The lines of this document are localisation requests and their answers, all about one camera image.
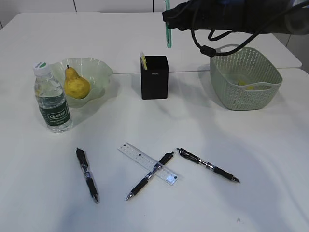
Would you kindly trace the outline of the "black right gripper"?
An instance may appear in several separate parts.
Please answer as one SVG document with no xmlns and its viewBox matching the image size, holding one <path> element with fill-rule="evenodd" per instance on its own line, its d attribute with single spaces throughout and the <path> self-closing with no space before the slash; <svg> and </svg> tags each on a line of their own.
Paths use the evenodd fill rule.
<svg viewBox="0 0 309 232">
<path fill-rule="evenodd" d="M 254 33 L 272 17 L 286 10 L 288 0 L 190 0 L 162 13 L 171 29 L 232 30 Z"/>
</svg>

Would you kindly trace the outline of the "blue grey right robot arm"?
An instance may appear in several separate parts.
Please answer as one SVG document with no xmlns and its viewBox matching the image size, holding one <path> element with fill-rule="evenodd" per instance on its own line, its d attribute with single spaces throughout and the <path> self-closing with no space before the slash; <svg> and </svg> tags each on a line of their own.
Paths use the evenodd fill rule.
<svg viewBox="0 0 309 232">
<path fill-rule="evenodd" d="M 162 13 L 171 29 L 231 30 L 249 34 L 309 32 L 309 7 L 300 0 L 190 0 Z"/>
</svg>

